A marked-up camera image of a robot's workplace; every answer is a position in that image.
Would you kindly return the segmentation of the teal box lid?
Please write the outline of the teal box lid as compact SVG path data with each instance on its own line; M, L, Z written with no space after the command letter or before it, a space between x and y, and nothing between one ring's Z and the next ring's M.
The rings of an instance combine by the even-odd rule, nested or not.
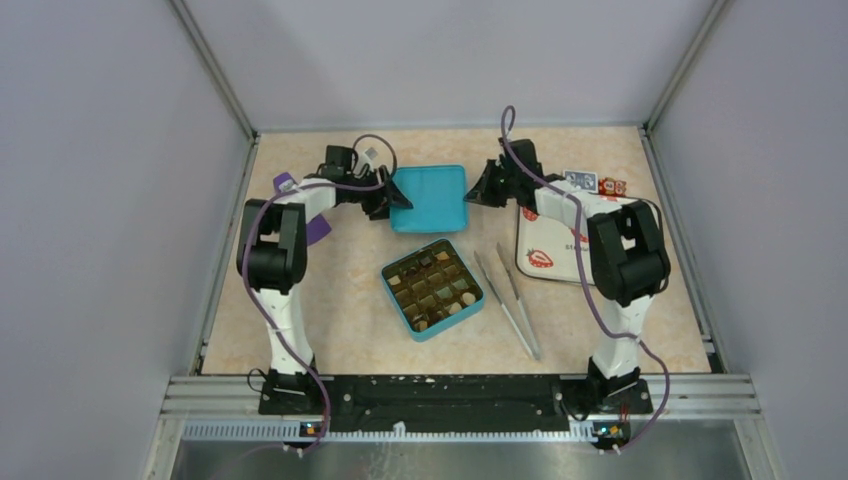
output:
M394 183L412 203L410 209L392 207L394 232L408 234L454 233L469 224L466 171L459 164L400 168Z

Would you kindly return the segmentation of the teal chocolate box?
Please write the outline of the teal chocolate box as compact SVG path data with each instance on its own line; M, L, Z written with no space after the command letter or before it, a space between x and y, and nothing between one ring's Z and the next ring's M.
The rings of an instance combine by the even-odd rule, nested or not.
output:
M425 342L480 313L486 294L446 238L386 265L380 278L409 336Z

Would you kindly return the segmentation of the metal tongs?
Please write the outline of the metal tongs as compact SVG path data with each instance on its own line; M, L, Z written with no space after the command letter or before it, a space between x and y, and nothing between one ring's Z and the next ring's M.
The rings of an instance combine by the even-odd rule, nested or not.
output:
M540 362L542 360L542 352L539 340L530 319L524 295L519 288L513 267L507 258L507 251L501 242L496 242L494 252L500 263L502 274L509 285L506 289L498 284L495 268L489 265L489 261L483 254L475 251L473 257L485 284L510 323L526 354L532 360Z

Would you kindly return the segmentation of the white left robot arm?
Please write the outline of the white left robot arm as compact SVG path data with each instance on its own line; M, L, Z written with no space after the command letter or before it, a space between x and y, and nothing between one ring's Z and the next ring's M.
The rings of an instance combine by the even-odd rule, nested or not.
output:
M309 223L341 204L360 206L371 221L388 219L393 206L412 206L394 183L398 158L380 166L372 161L357 144L329 145L315 172L243 208L237 272L266 321L274 355L262 392L282 393L297 413L314 410L326 392L312 365L298 289L307 269Z

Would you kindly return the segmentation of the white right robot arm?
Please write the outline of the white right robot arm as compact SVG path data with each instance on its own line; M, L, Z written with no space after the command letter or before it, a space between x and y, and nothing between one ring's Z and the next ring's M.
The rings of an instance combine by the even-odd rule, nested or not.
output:
M670 274L653 208L641 200L611 200L545 174L529 139L501 136L499 143L502 154L488 160L465 199L488 207L515 200L566 226L575 241L588 241L587 257L579 246L574 254L584 296L603 338L589 359L586 397L594 409L612 412L640 379L643 324Z

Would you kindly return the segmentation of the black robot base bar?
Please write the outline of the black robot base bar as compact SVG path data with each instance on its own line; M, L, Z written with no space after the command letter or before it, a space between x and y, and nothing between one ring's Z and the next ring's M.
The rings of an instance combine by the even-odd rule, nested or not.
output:
M326 392L305 403L260 389L258 412L315 416L332 433L388 432L402 423L411 433L530 433L565 431L579 420L652 414L645 380L601 401L588 395L586 377L521 375L336 375Z

